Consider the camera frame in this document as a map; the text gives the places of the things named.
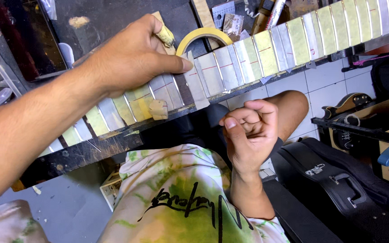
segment hand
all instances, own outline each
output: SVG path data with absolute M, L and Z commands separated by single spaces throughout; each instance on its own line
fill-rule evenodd
M 166 54 L 155 35 L 161 28 L 156 17 L 146 14 L 110 39 L 79 66 L 79 71 L 92 77 L 93 85 L 106 96 L 118 97 L 162 73 L 192 69 L 186 59 Z
M 244 102 L 243 108 L 227 113 L 224 126 L 227 155 L 241 178 L 258 176 L 259 168 L 278 138 L 277 106 L 262 99 Z

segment yellow tape roll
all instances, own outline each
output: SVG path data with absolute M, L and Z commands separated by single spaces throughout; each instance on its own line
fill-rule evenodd
M 215 38 L 222 42 L 224 45 L 232 44 L 232 40 L 223 31 L 208 27 L 198 28 L 190 32 L 184 37 L 184 39 L 182 39 L 181 43 L 178 45 L 178 49 L 176 50 L 176 55 L 181 56 L 191 42 L 201 37 Z

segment guitar case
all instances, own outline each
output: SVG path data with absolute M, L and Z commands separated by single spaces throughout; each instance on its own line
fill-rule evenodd
M 389 242 L 389 211 L 377 205 L 348 171 L 303 143 L 271 157 L 279 182 L 344 242 Z

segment red pen line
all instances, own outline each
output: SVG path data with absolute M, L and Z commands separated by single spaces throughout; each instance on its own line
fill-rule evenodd
M 147 95 L 150 95 L 150 94 L 146 94 L 146 95 L 144 95 L 144 96 L 142 96 L 142 97 L 140 97 L 140 98 L 134 99 L 133 101 L 136 101 L 136 100 L 138 100 L 138 99 L 141 99 L 141 98 L 143 98 L 143 97 L 145 97 L 145 96 L 147 96 Z
M 156 90 L 153 90 L 153 92 L 154 92 L 154 91 L 157 91 L 157 90 L 159 90 L 159 89 L 161 89 L 161 88 L 163 88 L 163 87 L 165 87 L 166 85 L 170 85 L 170 84 L 171 84 L 171 83 L 165 84 L 165 85 L 163 85 L 163 86 L 159 87 L 158 89 L 156 89 Z
M 269 48 L 271 48 L 271 47 L 268 47 L 267 49 L 260 50 L 259 52 L 263 52 L 263 51 L 265 51 L 265 50 L 268 50 Z
M 228 65 L 224 65 L 223 67 L 220 67 L 220 68 L 224 68 L 224 67 L 230 66 L 230 65 L 232 65 L 232 64 L 233 64 L 233 63 L 228 64 Z
M 215 67 L 217 67 L 217 66 L 212 66 L 212 67 L 204 68 L 204 69 L 202 69 L 202 71 L 206 70 L 206 69 L 210 69 L 210 68 L 215 68 Z

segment tie-dye shirt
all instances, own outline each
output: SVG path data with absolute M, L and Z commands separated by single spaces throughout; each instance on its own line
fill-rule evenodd
M 118 203 L 99 242 L 289 242 L 277 218 L 246 218 L 230 204 L 231 171 L 213 151 L 132 151 L 119 172 Z

